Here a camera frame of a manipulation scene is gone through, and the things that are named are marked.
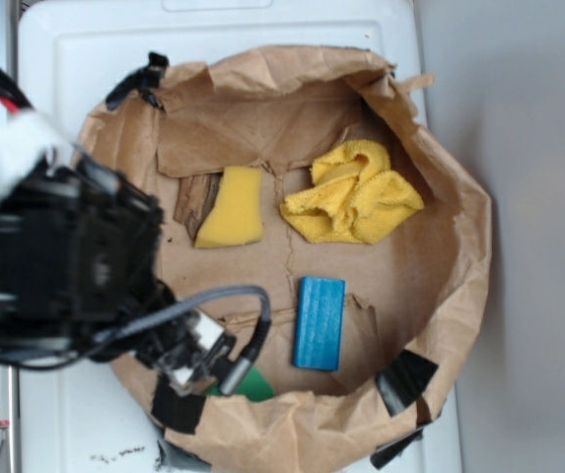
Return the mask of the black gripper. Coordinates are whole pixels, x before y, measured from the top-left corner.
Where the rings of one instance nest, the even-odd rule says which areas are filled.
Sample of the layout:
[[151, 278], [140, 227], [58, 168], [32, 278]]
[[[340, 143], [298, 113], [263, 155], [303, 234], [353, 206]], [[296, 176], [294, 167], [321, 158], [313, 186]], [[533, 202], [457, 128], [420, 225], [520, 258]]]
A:
[[0, 360], [85, 352], [174, 301], [156, 275], [156, 197], [88, 156], [38, 164], [0, 203]]

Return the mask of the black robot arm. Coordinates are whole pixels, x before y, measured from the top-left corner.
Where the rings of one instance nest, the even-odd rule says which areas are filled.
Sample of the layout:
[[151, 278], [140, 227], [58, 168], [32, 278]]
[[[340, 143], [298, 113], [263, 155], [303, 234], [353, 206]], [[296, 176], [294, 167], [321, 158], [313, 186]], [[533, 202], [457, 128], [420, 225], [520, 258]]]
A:
[[176, 345], [174, 298], [155, 274], [156, 197], [96, 162], [0, 69], [0, 363], [56, 355], [146, 365]]

